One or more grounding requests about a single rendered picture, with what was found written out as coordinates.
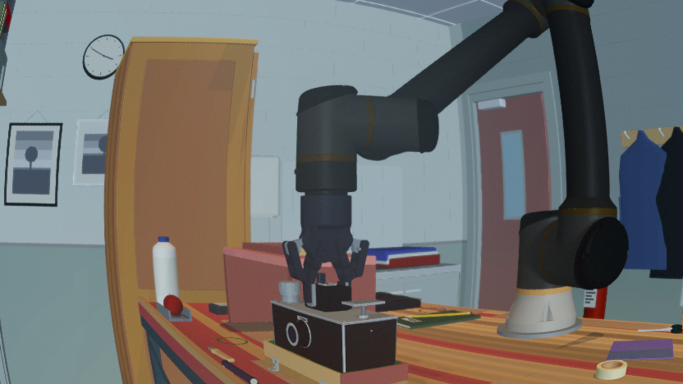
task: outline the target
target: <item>pink box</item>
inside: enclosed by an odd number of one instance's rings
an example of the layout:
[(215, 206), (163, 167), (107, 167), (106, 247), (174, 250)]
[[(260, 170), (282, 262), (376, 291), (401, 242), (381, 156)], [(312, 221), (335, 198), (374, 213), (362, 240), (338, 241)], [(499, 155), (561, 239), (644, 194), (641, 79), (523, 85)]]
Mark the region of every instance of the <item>pink box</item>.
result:
[[(271, 322), (271, 300), (280, 300), (280, 281), (298, 281), (289, 276), (289, 268), (280, 243), (250, 243), (245, 248), (223, 248), (227, 314), (230, 322)], [(304, 265), (304, 256), (300, 257)], [(362, 277), (351, 281), (351, 299), (374, 299), (376, 292), (375, 257), (368, 255)], [(319, 273), (327, 282), (338, 282), (332, 263), (323, 263)]]

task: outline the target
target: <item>purple notebook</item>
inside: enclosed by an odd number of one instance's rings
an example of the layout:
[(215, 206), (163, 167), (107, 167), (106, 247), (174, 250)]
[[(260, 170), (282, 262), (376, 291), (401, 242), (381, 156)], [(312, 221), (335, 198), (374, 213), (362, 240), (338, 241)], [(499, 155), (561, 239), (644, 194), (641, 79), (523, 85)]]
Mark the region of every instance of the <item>purple notebook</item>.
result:
[(614, 341), (607, 360), (673, 359), (673, 340)]

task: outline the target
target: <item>striped tabletop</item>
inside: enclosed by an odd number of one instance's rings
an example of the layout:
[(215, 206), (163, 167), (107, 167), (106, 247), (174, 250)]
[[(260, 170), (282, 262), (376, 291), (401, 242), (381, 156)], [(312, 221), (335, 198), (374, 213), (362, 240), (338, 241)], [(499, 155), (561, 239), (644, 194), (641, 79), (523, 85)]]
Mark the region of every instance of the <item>striped tabletop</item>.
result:
[[(218, 356), (207, 351), (212, 346), (235, 358), (235, 365), (259, 382), (300, 384), (268, 370), (263, 340), (273, 339), (271, 323), (229, 323), (227, 315), (210, 313), (208, 304), (186, 304), (193, 321), (171, 323), (142, 298), (139, 304), (142, 318), (207, 383), (242, 383), (222, 368)], [(675, 358), (628, 361), (626, 376), (619, 382), (683, 382), (683, 334), (637, 332), (671, 324), (583, 319), (582, 328), (570, 334), (520, 340), (497, 334), (506, 312), (423, 304), (421, 309), (389, 313), (404, 316), (451, 309), (471, 311), (481, 318), (414, 330), (398, 327), (397, 359), (410, 365), (409, 383), (596, 383), (595, 368), (607, 359), (613, 341), (653, 339), (673, 339)]]

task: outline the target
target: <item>fire extinguisher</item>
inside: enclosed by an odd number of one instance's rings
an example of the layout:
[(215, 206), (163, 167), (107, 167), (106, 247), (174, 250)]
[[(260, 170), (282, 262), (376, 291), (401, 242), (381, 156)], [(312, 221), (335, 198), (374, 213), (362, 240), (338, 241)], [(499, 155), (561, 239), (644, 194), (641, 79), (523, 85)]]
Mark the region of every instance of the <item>fire extinguisher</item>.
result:
[(586, 290), (584, 299), (584, 318), (604, 320), (607, 307), (607, 287), (599, 290)]

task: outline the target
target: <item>red ball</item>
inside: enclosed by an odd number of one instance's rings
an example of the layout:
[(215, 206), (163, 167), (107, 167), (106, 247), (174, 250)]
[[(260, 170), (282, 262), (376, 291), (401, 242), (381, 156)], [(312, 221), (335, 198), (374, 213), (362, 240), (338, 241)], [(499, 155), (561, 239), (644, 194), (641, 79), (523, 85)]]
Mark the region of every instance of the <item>red ball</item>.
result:
[(168, 295), (163, 298), (163, 306), (168, 309), (168, 312), (173, 316), (182, 313), (182, 301), (175, 295)]

